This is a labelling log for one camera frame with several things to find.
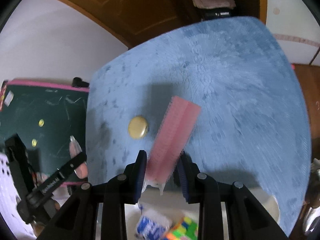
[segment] screw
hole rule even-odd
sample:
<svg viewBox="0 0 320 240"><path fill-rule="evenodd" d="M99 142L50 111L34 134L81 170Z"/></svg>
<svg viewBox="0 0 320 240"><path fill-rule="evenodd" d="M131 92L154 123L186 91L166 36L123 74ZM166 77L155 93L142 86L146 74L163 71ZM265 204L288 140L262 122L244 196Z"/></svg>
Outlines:
<svg viewBox="0 0 320 240"><path fill-rule="evenodd" d="M235 185L235 187L237 188L242 188L243 187L243 183L240 181L236 181L235 183L233 183Z"/></svg>
<svg viewBox="0 0 320 240"><path fill-rule="evenodd" d="M207 175L204 173L198 173L197 177L198 177L198 179L206 179Z"/></svg>
<svg viewBox="0 0 320 240"><path fill-rule="evenodd" d="M89 187L90 187L90 184L89 184L89 183L84 183L84 184L81 185L81 189L83 189L83 190L86 190L86 189L88 189Z"/></svg>
<svg viewBox="0 0 320 240"><path fill-rule="evenodd" d="M120 174L118 175L118 180L122 181L122 180L126 180L127 176L125 174Z"/></svg>

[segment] black device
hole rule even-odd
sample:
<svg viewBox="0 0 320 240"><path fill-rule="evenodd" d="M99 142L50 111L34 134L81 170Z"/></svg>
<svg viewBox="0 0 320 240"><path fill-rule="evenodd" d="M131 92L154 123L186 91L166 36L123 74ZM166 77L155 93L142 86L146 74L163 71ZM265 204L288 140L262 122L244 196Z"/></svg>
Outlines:
<svg viewBox="0 0 320 240"><path fill-rule="evenodd" d="M72 85L72 87L75 87L75 88L88 88L89 87L89 83L83 81L79 77L73 78L71 85Z"/></svg>
<svg viewBox="0 0 320 240"><path fill-rule="evenodd" d="M53 191L67 180L75 168L87 160L87 155L79 153L57 169L46 181L35 187L33 169L28 162L26 147L17 134L5 141L5 152L13 182L21 197L17 204L20 217L26 224L36 221L46 225L57 212L51 198Z"/></svg>
<svg viewBox="0 0 320 240"><path fill-rule="evenodd" d="M23 158L17 159L19 152L25 150L18 138L14 136L6 145L10 165L25 162L21 161ZM18 212L25 222L36 220L46 224L38 240L95 239L99 203L103 203L101 240L127 239L124 204L136 204L141 197L147 165L146 152L140 150L136 162L127 165L123 174L107 183L92 186L85 182L59 211L51 215L45 205L50 203L53 190L85 160L85 153L80 153L18 203ZM186 202L200 204L199 240L223 240L221 202L226 206L230 240L288 239L241 182L236 181L232 185L217 182L201 173L195 163L188 161L184 152L177 163L177 171Z"/></svg>
<svg viewBox="0 0 320 240"><path fill-rule="evenodd" d="M201 18L205 21L234 16L233 10L230 8L214 8L214 9L197 8L197 10L199 11Z"/></svg>

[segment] green chalkboard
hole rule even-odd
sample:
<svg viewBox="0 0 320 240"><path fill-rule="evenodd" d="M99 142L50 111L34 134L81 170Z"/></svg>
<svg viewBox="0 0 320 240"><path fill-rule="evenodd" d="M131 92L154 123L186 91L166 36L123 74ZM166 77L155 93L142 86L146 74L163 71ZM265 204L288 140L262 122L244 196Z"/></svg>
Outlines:
<svg viewBox="0 0 320 240"><path fill-rule="evenodd" d="M47 175L70 160L71 135L85 149L88 92L8 83L4 98L10 91L13 99L0 112L1 144L17 133L33 168ZM78 179L72 175L69 181Z"/></svg>

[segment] pink object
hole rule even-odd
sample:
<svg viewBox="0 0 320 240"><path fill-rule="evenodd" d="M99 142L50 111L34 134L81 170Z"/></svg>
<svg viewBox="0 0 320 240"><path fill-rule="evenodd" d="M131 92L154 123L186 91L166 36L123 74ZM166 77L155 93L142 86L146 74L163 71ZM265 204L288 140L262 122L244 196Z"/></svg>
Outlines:
<svg viewBox="0 0 320 240"><path fill-rule="evenodd" d="M76 157L80 152L82 152L82 149L79 143L76 141L76 139L73 136L70 136L69 152L70 152L71 158ZM80 166L75 169L75 173L80 179L84 179L88 177L87 164L85 162L81 163Z"/></svg>
<svg viewBox="0 0 320 240"><path fill-rule="evenodd" d="M60 187L67 187L67 186L75 186L75 185L82 185L85 181L65 181L61 184Z"/></svg>
<svg viewBox="0 0 320 240"><path fill-rule="evenodd" d="M200 106L177 96L172 97L151 149L146 168L147 180L159 184L167 181L200 111Z"/></svg>
<svg viewBox="0 0 320 240"><path fill-rule="evenodd" d="M18 85L18 86L32 86L32 87L48 87L48 88L57 88L57 89L65 89L65 90L74 90L74 91L82 91L89 92L89 88L74 88L69 85L48 83L48 82L40 82L40 81L30 81L24 79L13 79L7 83L7 85Z"/></svg>
<svg viewBox="0 0 320 240"><path fill-rule="evenodd" d="M5 90L7 89L7 84L3 86L3 88L0 91L0 112L2 111L3 101L4 101L4 94Z"/></svg>

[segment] white wall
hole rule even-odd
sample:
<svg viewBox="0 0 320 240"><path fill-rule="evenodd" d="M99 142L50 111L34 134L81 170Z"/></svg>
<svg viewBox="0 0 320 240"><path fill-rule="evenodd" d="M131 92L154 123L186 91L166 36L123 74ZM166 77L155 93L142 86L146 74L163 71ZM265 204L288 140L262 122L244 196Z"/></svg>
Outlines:
<svg viewBox="0 0 320 240"><path fill-rule="evenodd" d="M22 0L0 33L4 79L59 79L92 74L128 48L98 24L57 0Z"/></svg>
<svg viewBox="0 0 320 240"><path fill-rule="evenodd" d="M302 0L268 0L266 25L291 63L309 64L320 46L320 27Z"/></svg>

